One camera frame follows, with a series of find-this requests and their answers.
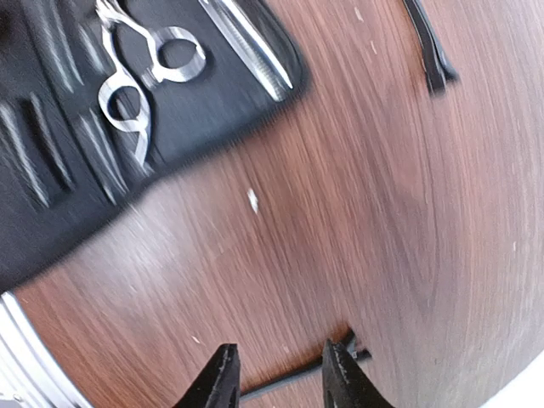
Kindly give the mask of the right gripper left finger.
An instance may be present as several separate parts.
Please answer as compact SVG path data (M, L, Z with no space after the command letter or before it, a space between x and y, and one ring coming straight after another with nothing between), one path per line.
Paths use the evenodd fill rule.
M238 407L241 397L240 374L237 345L221 344L174 407Z

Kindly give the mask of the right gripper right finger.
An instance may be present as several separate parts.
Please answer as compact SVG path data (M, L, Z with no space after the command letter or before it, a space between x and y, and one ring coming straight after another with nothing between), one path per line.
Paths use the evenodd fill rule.
M393 407L379 393L343 344L327 339L322 359L324 407Z

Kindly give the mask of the black zip tool case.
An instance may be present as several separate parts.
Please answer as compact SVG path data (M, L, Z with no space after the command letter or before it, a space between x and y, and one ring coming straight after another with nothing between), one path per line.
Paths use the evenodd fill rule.
M200 42L203 72L145 89L151 110L145 166L136 133L105 118L98 91L114 72L97 1L1 4L1 288L34 278L115 218L155 180L255 128L288 104L308 77L305 58L264 1L237 1L286 67L293 89L275 102L246 68L200 1L118 1L142 26L179 26ZM116 53L139 80L151 60L145 39L115 29ZM160 51L162 64L186 64L190 42ZM139 96L122 88L109 103L116 119L135 117Z

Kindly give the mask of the silver straight scissors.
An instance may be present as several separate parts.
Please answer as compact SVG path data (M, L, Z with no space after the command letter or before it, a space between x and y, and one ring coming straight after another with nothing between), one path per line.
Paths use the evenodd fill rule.
M97 1L95 11L101 24L103 48L114 65L114 72L103 81L99 88L99 107L113 128L122 133L138 135L133 155L136 162L144 167L151 136L151 110L144 90L156 88L163 82L184 83L197 78L206 67L206 53L190 31L179 26L150 30L133 19L118 1ZM151 63L139 80L132 76L116 53L114 36L117 26L127 26L145 39ZM161 49L173 41L188 42L195 46L195 52L189 62L175 68L168 67L160 61ZM122 88L133 88L138 93L139 112L133 118L116 119L109 112L112 97Z

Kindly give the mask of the silver thinning scissors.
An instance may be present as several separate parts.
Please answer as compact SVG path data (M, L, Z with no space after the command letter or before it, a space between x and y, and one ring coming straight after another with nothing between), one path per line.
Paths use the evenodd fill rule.
M200 5L269 96L275 102L285 100L292 81L264 30L237 1L200 1Z

